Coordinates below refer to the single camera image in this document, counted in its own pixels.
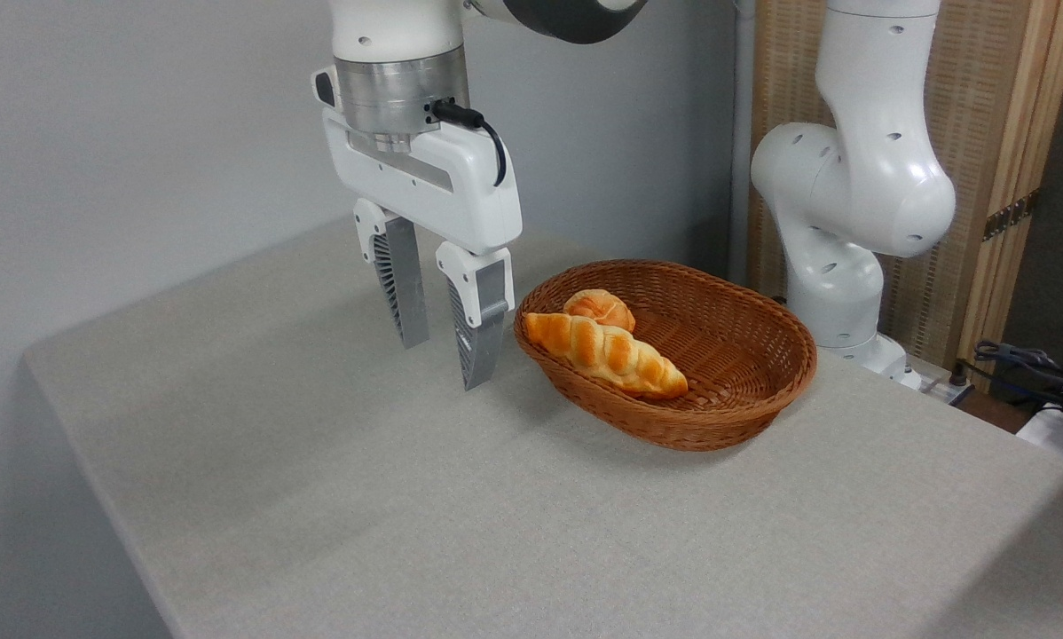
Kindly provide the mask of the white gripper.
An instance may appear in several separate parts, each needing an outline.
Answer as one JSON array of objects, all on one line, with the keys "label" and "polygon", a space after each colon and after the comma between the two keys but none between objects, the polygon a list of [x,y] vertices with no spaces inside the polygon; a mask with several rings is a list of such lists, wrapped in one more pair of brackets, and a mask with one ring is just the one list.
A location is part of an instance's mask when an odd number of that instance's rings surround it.
[{"label": "white gripper", "polygon": [[365,198],[354,205],[358,242],[403,348],[429,340],[416,223],[448,240],[436,259],[463,387],[479,387],[495,371],[504,320],[514,309],[511,255],[503,247],[521,234],[523,219],[514,169],[499,165],[491,135],[431,113],[439,99],[466,98],[465,77],[418,66],[333,66],[318,70],[313,88],[336,174]]}]

